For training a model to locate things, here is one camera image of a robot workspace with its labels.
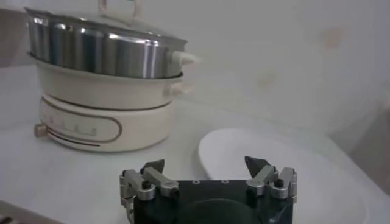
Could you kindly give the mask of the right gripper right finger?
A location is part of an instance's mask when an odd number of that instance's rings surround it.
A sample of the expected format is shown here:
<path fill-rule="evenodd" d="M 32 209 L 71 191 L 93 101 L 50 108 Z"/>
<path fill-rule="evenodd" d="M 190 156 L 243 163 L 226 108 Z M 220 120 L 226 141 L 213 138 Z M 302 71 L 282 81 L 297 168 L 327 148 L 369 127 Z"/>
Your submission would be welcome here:
<path fill-rule="evenodd" d="M 269 194 L 276 200 L 291 199 L 297 201 L 297 172 L 291 167 L 284 167 L 281 172 L 265 159 L 245 156 L 244 161 L 251 175 L 246 181 L 248 189 L 256 197 Z"/>

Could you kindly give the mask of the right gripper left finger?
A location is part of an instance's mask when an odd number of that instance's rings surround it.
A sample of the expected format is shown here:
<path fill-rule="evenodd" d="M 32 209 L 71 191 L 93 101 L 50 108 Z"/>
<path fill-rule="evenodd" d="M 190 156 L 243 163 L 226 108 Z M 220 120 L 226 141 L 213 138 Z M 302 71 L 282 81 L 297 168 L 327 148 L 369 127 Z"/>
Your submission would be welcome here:
<path fill-rule="evenodd" d="M 179 182 L 163 175 L 163 159 L 147 162 L 139 172 L 134 169 L 123 170 L 119 176 L 121 205 L 126 209 L 129 223 L 134 224 L 134 201 L 153 200 L 157 192 L 163 197 L 172 197 L 179 191 Z"/>

